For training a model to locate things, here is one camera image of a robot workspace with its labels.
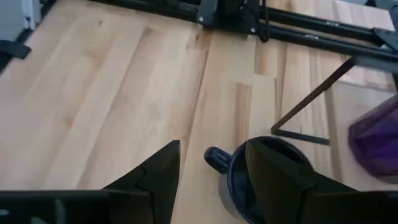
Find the dark blue glossy mug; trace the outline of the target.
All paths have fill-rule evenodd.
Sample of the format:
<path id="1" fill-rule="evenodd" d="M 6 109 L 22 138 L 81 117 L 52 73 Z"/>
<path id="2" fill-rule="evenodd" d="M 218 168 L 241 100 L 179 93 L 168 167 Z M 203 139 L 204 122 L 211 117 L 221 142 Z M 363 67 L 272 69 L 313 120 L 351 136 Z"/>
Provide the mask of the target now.
<path id="1" fill-rule="evenodd" d="M 274 136 L 259 136 L 253 140 L 270 147 L 290 160 L 308 166 L 307 157 L 293 144 Z M 219 195 L 225 209 L 233 217 L 248 224 L 266 224 L 252 188 L 246 164 L 246 143 L 242 143 L 233 154 L 211 146 L 204 153 L 206 163 L 221 174 Z"/>

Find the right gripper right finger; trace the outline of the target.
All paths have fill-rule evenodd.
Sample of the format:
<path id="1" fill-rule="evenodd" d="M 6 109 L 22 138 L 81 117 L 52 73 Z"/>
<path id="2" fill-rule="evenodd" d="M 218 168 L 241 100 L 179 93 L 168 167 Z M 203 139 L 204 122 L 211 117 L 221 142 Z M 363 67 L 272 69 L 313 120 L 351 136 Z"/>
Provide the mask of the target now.
<path id="1" fill-rule="evenodd" d="M 253 139 L 246 163 L 266 224 L 398 224 L 398 191 L 358 191 Z"/>

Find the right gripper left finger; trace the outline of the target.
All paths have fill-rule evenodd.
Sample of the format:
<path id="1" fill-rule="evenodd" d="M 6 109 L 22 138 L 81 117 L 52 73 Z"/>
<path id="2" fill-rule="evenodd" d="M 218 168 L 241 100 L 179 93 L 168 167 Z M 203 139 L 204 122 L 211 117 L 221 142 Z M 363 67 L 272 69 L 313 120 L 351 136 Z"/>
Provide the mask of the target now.
<path id="1" fill-rule="evenodd" d="M 0 224 L 170 224 L 179 178 L 173 140 L 99 190 L 0 190 Z"/>

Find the purple faceted plastic tumbler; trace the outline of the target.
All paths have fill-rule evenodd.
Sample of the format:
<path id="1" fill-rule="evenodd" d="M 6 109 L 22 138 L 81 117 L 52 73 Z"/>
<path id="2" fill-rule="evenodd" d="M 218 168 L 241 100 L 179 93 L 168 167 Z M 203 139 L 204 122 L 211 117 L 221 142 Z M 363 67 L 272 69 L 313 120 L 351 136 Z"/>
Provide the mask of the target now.
<path id="1" fill-rule="evenodd" d="M 398 184 L 398 94 L 350 125 L 348 144 L 356 162 L 368 174 Z"/>

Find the black metal table frame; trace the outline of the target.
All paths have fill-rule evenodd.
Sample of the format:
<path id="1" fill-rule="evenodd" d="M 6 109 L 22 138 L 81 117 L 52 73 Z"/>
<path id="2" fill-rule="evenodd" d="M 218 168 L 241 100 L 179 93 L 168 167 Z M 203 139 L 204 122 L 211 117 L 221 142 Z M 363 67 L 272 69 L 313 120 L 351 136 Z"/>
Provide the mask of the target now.
<path id="1" fill-rule="evenodd" d="M 89 0 L 197 23 L 201 0 Z M 398 32 L 365 28 L 267 6 L 270 39 L 338 54 L 398 62 Z"/>

